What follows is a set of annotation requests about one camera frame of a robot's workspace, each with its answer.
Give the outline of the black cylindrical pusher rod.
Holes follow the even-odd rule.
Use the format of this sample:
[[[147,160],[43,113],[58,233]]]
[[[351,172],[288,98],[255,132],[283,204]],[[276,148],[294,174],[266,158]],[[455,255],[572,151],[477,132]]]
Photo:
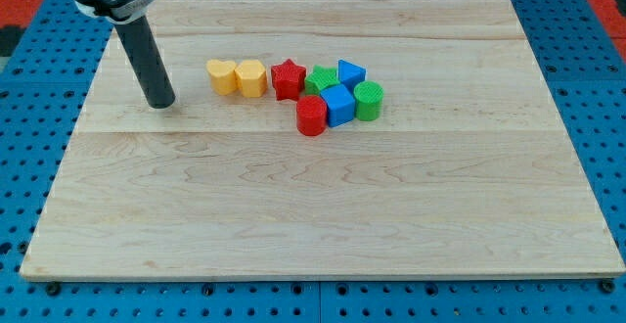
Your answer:
[[[154,109],[171,106],[176,96],[147,18],[116,24],[114,28],[147,104]]]

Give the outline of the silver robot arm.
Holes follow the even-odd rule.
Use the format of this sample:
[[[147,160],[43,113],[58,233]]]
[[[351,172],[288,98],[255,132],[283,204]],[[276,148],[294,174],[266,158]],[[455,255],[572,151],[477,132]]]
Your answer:
[[[147,20],[155,0],[73,0],[77,9],[91,18],[114,25],[148,105],[164,109],[175,101],[165,65]]]

